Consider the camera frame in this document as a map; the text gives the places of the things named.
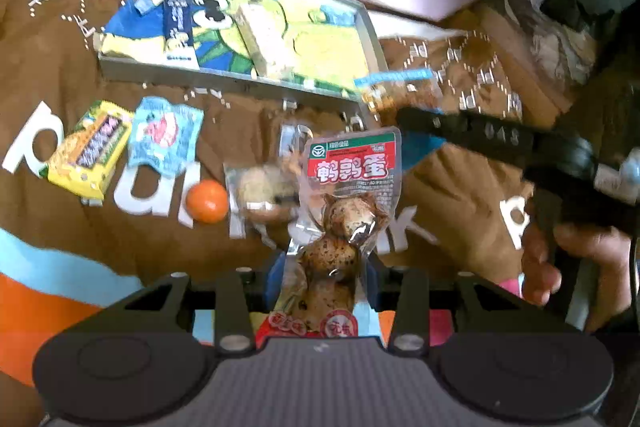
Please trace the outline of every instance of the hand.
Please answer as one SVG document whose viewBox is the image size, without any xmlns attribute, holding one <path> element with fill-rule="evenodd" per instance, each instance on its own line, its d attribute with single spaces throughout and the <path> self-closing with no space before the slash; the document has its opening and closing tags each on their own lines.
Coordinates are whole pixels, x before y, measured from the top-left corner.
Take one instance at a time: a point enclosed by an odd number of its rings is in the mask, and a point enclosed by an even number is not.
<svg viewBox="0 0 640 427">
<path fill-rule="evenodd" d="M 592 259 L 600 266 L 595 303 L 585 325 L 595 331 L 631 305 L 629 248 L 631 239 L 620 230 L 600 229 L 571 224 L 554 229 L 558 247 L 569 255 Z M 522 236 L 524 253 L 522 270 L 525 280 L 522 296 L 532 304 L 543 306 L 562 284 L 559 270 L 548 263 L 549 250 L 542 231 L 535 224 Z"/>
</svg>

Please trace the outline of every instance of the gray tray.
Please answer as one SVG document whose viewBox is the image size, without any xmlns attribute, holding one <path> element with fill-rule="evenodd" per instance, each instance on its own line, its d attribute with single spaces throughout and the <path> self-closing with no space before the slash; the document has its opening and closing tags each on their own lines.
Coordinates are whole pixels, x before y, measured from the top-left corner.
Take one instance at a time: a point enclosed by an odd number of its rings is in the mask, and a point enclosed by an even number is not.
<svg viewBox="0 0 640 427">
<path fill-rule="evenodd" d="M 364 5 L 356 0 L 334 1 L 345 4 L 356 12 L 355 27 L 362 42 L 369 72 L 387 71 L 382 48 Z M 346 98 L 325 89 L 305 89 L 297 84 L 277 82 L 263 77 L 252 78 L 248 74 L 228 71 L 206 68 L 194 71 L 178 66 L 145 64 L 131 58 L 107 57 L 102 54 L 98 54 L 98 60 L 107 80 L 180 87 L 207 87 L 222 92 L 247 94 L 255 98 L 286 100 L 323 110 L 344 112 L 349 118 L 359 115 L 365 122 L 365 126 L 373 124 L 366 105 L 361 100 Z"/>
</svg>

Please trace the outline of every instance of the yellow snack box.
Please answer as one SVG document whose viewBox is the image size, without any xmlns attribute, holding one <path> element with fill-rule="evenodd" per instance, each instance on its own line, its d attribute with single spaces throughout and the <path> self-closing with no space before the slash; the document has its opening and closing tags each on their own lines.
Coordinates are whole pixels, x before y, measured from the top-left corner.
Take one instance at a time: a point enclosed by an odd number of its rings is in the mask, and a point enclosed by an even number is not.
<svg viewBox="0 0 640 427">
<path fill-rule="evenodd" d="M 42 178 L 92 200 L 103 200 L 131 134 L 133 113 L 98 100 L 40 171 Z"/>
</svg>

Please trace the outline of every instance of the snack bag with blue top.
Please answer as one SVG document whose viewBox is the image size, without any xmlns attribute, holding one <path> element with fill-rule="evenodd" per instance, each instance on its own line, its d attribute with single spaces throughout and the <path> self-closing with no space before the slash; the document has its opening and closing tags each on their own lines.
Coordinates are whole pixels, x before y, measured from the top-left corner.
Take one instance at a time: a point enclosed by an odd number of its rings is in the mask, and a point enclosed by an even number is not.
<svg viewBox="0 0 640 427">
<path fill-rule="evenodd" d="M 146 96 L 133 119 L 129 167 L 149 165 L 162 176 L 178 176 L 196 155 L 204 112 Z"/>
</svg>

